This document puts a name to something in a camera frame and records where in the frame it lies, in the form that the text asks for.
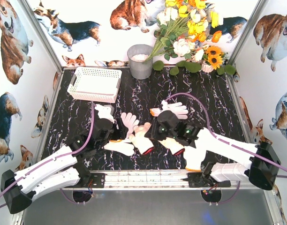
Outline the cream glove red cuff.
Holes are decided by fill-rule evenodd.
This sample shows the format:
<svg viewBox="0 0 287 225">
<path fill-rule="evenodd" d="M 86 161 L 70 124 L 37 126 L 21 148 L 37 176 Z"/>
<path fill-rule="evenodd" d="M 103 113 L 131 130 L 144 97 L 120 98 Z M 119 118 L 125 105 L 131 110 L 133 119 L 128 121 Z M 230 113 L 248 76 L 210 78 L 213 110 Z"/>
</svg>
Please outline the cream glove red cuff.
<svg viewBox="0 0 287 225">
<path fill-rule="evenodd" d="M 169 149 L 174 156 L 177 156 L 185 151 L 184 146 L 173 138 L 167 137 L 165 140 L 159 142 L 165 148 Z"/>
<path fill-rule="evenodd" d="M 154 148 L 153 143 L 149 138 L 145 137 L 145 134 L 150 129 L 151 124 L 149 122 L 140 126 L 134 127 L 134 133 L 129 136 L 129 140 L 139 150 L 141 155 L 148 154 Z"/>
</svg>

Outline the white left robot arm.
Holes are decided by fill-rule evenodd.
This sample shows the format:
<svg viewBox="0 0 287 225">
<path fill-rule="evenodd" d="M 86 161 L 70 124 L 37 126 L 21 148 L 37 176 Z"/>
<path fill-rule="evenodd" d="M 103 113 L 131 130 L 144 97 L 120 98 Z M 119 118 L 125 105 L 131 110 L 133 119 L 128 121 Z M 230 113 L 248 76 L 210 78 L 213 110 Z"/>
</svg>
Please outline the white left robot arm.
<svg viewBox="0 0 287 225">
<path fill-rule="evenodd" d="M 89 134 L 81 133 L 42 161 L 17 172 L 7 170 L 1 177 L 1 192 L 10 214 L 28 208 L 36 199 L 60 188 L 83 188 L 91 173 L 83 164 L 110 140 L 125 139 L 128 128 L 122 118 L 116 122 L 98 119 Z"/>
</svg>

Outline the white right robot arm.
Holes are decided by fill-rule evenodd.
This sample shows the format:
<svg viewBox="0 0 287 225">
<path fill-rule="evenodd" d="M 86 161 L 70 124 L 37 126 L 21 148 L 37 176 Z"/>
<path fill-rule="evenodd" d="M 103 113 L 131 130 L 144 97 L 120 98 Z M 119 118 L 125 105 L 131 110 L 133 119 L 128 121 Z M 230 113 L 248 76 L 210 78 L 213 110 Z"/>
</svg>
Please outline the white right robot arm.
<svg viewBox="0 0 287 225">
<path fill-rule="evenodd" d="M 272 190 L 281 164 L 271 144 L 240 142 L 193 123 L 181 121 L 171 111 L 153 119 L 146 138 L 170 140 L 184 147 L 185 168 L 200 172 L 213 186 L 224 181 L 249 181 L 263 190 Z"/>
</svg>

